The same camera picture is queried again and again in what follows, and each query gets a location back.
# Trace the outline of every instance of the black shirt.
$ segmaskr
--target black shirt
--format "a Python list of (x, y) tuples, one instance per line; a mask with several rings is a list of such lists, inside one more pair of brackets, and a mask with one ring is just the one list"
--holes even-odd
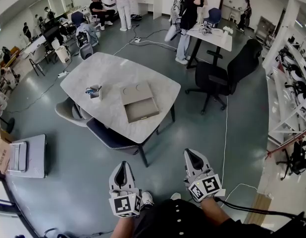
[(201, 0), (200, 5), (194, 4), (195, 0), (182, 0), (181, 2), (181, 12), (182, 20), (181, 20), (181, 28), (190, 30), (197, 22), (198, 14), (197, 7), (204, 6), (204, 0)]
[(93, 9), (97, 9), (97, 10), (102, 10), (103, 9), (103, 5), (101, 2), (92, 2), (89, 6), (89, 9), (92, 13), (92, 15), (97, 14), (98, 12), (94, 12)]
[(27, 30), (29, 30), (29, 27), (28, 26), (24, 26), (23, 27), (23, 33), (25, 34)]

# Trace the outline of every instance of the box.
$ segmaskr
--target box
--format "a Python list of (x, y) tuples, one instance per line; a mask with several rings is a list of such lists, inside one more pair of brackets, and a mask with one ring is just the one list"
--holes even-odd
[(11, 135), (0, 128), (0, 173), (5, 174), (10, 160)]
[(129, 123), (159, 114), (152, 91), (146, 81), (122, 87), (120, 94)]
[(112, 212), (119, 218), (128, 218), (140, 214), (141, 198), (136, 194), (109, 199)]

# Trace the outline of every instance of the black pants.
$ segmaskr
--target black pants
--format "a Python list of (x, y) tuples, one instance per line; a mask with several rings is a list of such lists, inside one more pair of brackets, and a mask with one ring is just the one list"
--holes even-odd
[(100, 24), (102, 26), (104, 26), (104, 22), (105, 21), (112, 21), (113, 16), (115, 14), (115, 10), (107, 10), (105, 11), (101, 11), (101, 12), (97, 12), (97, 18), (100, 19)]
[(246, 22), (246, 15), (245, 15), (245, 14), (242, 14), (242, 15), (241, 15), (240, 23), (239, 23), (239, 25), (238, 25), (238, 28), (244, 30), (244, 24), (245, 24), (245, 22)]

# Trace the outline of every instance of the white cable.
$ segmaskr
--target white cable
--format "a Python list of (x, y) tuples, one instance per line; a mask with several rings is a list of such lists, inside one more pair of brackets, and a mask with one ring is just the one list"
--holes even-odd
[(250, 188), (255, 188), (257, 190), (256, 187), (254, 186), (250, 186), (250, 185), (247, 185), (247, 184), (244, 184), (244, 183), (239, 183), (230, 193), (229, 195), (227, 196), (225, 202), (228, 200), (228, 198), (230, 197), (230, 195), (232, 194), (233, 191), (235, 191), (237, 189), (237, 187), (239, 187), (240, 185), (244, 185), (244, 186), (247, 186), (247, 187), (250, 187)]
[(223, 167), (222, 167), (222, 179), (221, 179), (221, 186), (223, 186), (224, 162), (225, 162), (225, 160), (226, 160), (227, 131), (228, 131), (228, 96), (227, 96), (226, 134), (225, 134), (225, 137), (224, 137)]

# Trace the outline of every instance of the man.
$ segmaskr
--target man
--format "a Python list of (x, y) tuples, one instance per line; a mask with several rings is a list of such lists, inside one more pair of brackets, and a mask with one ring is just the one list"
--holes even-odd
[(47, 6), (44, 8), (45, 11), (45, 23), (49, 22), (51, 19), (54, 18), (55, 12), (49, 9)]
[(72, 14), (72, 22), (77, 27), (76, 36), (78, 36), (79, 33), (88, 33), (90, 37), (89, 43), (93, 47), (99, 43), (95, 28), (92, 25), (85, 23), (84, 15), (80, 11)]
[(101, 30), (104, 31), (104, 25), (113, 25), (111, 22), (115, 14), (115, 10), (106, 10), (100, 0), (92, 0), (89, 9), (92, 15), (96, 15), (100, 19), (100, 23), (97, 26), (101, 27)]
[(23, 27), (23, 33), (26, 37), (29, 38), (29, 42), (32, 42), (32, 38), (31, 38), (31, 32), (29, 30), (29, 27), (27, 26), (27, 23), (24, 23), (24, 27)]

